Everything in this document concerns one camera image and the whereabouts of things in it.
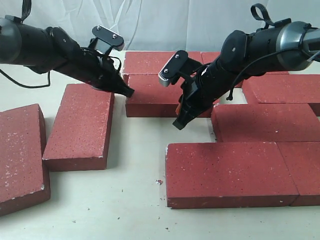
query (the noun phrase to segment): white table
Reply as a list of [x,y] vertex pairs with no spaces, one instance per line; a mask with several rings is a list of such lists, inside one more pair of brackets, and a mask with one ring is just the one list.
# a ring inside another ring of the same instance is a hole
[[[124,59],[125,52],[114,52]],[[0,65],[24,84],[45,84],[47,76],[25,67]],[[313,64],[300,74],[320,73]],[[39,103],[47,136],[66,84],[79,83],[51,73],[51,87],[24,89],[0,76],[0,111]],[[246,104],[241,89],[228,104]],[[0,217],[0,240],[310,240],[320,239],[320,206],[191,209],[166,207],[165,148],[169,143],[212,142],[209,119],[198,118],[178,131],[174,118],[127,118],[117,95],[108,169],[52,172],[51,200]]]

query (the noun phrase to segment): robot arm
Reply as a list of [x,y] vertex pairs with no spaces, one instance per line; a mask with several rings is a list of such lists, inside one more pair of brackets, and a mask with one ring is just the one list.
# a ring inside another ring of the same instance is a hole
[[[258,16],[256,8],[263,18]],[[301,71],[312,61],[320,62],[320,29],[303,21],[292,22],[290,18],[274,23],[259,3],[251,7],[251,13],[256,20],[264,21],[265,27],[251,34],[232,32],[213,62],[202,64],[180,50],[159,72],[159,81],[165,87],[184,78],[173,123],[179,130],[228,91],[227,100],[232,100],[233,88],[243,80],[267,72]]]
[[[0,18],[0,64],[25,66],[37,74],[56,71],[98,90],[126,97],[133,95],[134,90],[120,76],[121,62],[115,69],[112,59],[115,57],[109,56],[112,49],[123,49],[121,36],[98,25],[92,29],[95,38],[88,47],[80,47],[60,27],[40,29],[23,24],[30,11],[31,0],[23,0],[22,18],[10,15]],[[50,82],[46,86],[18,85],[37,88],[47,87]]]

